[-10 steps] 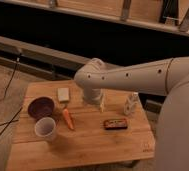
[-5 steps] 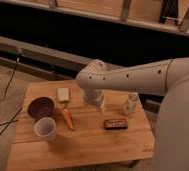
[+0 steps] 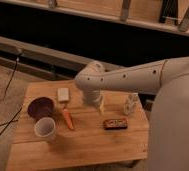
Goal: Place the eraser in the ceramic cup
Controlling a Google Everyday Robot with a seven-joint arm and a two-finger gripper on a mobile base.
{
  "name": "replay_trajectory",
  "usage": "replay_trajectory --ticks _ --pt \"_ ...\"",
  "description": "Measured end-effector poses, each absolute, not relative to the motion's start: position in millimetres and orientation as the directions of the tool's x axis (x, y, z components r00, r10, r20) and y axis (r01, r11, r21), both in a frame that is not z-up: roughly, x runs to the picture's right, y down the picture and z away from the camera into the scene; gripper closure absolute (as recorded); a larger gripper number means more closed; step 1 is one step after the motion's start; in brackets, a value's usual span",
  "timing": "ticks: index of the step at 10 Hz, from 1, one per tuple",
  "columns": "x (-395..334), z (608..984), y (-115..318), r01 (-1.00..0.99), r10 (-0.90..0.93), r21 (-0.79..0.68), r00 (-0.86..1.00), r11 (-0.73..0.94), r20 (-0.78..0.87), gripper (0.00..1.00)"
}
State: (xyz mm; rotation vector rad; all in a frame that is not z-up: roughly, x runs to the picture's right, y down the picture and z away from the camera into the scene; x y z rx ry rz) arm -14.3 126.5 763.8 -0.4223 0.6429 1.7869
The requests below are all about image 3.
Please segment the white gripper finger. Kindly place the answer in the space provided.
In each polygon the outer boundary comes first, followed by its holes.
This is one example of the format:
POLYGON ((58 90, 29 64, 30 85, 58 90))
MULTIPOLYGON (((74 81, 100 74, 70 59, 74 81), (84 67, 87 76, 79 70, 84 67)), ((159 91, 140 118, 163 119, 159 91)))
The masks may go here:
POLYGON ((105 101, 104 99, 101 100, 100 106, 99 106, 100 114, 103 115, 105 112, 105 101))

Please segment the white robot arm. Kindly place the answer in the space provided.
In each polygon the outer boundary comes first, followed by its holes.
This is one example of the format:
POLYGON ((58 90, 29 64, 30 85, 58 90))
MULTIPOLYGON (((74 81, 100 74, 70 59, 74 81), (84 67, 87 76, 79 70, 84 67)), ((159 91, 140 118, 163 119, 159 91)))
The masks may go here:
POLYGON ((189 57, 106 72, 89 63, 75 77, 85 94, 111 90, 155 97, 149 120, 148 171, 189 171, 189 57))

